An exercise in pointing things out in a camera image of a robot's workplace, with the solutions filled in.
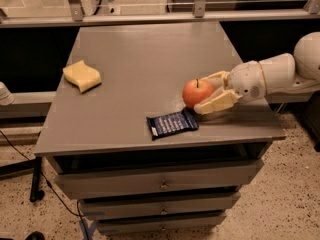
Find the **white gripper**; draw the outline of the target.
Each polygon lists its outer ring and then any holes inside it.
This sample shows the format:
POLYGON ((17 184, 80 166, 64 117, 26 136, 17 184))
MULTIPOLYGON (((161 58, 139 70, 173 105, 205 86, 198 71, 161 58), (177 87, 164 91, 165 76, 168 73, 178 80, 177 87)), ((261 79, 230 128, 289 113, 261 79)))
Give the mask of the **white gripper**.
POLYGON ((215 91, 193 107, 193 110, 201 115, 229 109, 237 101, 250 102, 266 95, 264 72, 257 61, 240 64, 230 73, 213 73, 203 77, 203 80, 209 82, 215 91))

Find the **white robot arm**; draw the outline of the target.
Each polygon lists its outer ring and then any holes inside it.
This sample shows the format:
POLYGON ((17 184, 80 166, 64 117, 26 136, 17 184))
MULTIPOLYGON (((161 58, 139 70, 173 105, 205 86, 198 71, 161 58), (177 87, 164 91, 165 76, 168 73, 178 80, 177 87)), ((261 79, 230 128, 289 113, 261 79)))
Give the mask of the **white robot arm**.
POLYGON ((251 102, 274 93, 303 94, 320 89, 320 32, 303 36, 293 54, 249 61, 231 71, 203 78, 214 92, 193 106, 197 114, 223 111, 236 103, 251 102))

